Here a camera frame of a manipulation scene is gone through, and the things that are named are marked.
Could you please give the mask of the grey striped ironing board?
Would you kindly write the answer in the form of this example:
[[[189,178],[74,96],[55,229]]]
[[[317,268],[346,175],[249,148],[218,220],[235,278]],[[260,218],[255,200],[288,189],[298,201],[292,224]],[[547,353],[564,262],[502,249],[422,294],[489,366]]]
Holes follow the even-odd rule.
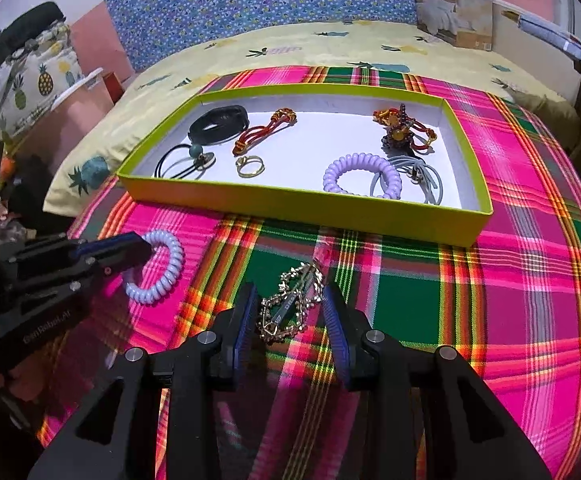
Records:
[[[581,65],[581,40],[570,32],[565,32],[534,14],[519,14],[512,10],[504,10],[501,14],[515,22],[526,34],[550,44],[571,58],[575,64]]]

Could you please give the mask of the black bag on top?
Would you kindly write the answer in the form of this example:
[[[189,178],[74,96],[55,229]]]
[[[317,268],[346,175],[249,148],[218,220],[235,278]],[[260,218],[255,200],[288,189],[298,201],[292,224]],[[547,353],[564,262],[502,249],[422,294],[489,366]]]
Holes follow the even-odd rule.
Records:
[[[53,1],[40,3],[0,31],[0,65],[30,39],[36,39],[53,24],[65,21],[65,15]]]

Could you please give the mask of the pink plaid table cloth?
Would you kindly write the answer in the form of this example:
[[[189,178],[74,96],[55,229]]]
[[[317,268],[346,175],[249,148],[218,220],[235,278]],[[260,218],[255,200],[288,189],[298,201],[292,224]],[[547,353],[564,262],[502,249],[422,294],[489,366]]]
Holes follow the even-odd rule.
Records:
[[[552,476],[566,477],[581,460],[581,181],[528,105],[435,79],[414,92],[450,103],[484,172],[494,214],[475,245],[140,204],[108,178],[70,235],[170,229],[186,249],[184,275],[157,307],[127,300],[118,281],[95,297],[54,344],[39,440],[53,440],[119,351],[176,347],[231,304],[240,281],[270,294],[278,274],[316,256],[374,326],[416,349],[456,344]]]

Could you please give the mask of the yellow pineapple bed sheet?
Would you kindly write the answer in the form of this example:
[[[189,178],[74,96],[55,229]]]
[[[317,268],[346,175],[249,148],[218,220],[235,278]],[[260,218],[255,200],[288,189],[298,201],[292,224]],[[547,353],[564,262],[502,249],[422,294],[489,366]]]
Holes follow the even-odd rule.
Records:
[[[223,79],[228,87],[336,82],[425,92],[430,79],[503,96],[506,86],[548,98],[520,62],[453,47],[414,25],[354,21],[274,26],[176,52],[127,84],[120,101],[67,155],[43,209],[75,217],[102,183],[176,107]]]

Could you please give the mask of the white pineapple tote bag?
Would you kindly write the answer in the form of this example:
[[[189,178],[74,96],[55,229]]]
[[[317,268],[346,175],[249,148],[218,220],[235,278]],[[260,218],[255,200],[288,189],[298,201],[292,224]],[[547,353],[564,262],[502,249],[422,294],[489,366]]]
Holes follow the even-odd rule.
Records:
[[[0,63],[0,137],[23,136],[84,78],[70,26],[57,21]]]

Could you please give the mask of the bedding set package box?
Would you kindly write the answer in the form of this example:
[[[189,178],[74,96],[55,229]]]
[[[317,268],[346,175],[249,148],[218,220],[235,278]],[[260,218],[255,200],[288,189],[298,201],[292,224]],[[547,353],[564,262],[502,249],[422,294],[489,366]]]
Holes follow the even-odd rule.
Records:
[[[417,26],[453,47],[491,51],[493,0],[415,0]]]

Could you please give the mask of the black fitness band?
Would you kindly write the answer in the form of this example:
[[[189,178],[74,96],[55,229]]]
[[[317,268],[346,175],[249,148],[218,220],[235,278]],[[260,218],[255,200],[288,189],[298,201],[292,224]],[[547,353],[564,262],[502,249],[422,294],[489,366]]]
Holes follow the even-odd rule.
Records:
[[[211,145],[233,139],[249,127],[245,107],[240,105],[221,106],[198,117],[188,130],[192,143]]]

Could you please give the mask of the pink bedside cabinet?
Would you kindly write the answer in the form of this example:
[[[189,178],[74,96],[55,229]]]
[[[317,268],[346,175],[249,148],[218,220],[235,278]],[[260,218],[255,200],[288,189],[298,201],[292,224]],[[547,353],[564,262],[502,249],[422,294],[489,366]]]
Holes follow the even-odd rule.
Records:
[[[114,72],[101,67],[81,79],[53,103],[12,151],[14,159],[36,156],[56,174],[81,140],[112,110],[123,95]]]

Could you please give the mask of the yellow-green shallow box tray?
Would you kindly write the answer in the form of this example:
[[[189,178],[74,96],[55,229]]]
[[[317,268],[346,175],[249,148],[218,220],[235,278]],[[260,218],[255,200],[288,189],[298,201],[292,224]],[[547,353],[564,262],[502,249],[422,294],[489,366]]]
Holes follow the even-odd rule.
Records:
[[[327,193],[323,176],[335,160],[354,153],[383,156],[385,130],[375,110],[406,106],[409,116],[432,128],[438,139],[424,159],[438,172],[441,203],[426,203],[418,186],[404,181],[398,200],[381,197],[366,171],[341,177],[341,194]],[[263,160],[262,174],[237,172],[234,143],[210,146],[214,162],[179,179],[191,165],[185,141],[191,124],[216,107],[245,107],[251,124],[288,107],[297,115],[252,149]],[[469,247],[493,214],[485,177],[465,129],[446,99],[414,91],[352,84],[279,84],[198,93],[164,119],[118,170],[126,190],[139,202],[190,206],[285,221],[332,226],[412,240]]]

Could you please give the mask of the gold rhinestone hair clip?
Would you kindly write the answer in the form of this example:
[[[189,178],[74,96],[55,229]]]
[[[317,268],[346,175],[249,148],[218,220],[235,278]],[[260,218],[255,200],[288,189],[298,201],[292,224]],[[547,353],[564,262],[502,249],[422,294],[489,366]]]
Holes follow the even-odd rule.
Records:
[[[257,328],[266,344],[295,338],[307,329],[310,311],[323,300],[324,275],[316,261],[301,262],[280,275],[277,293],[264,298]]]

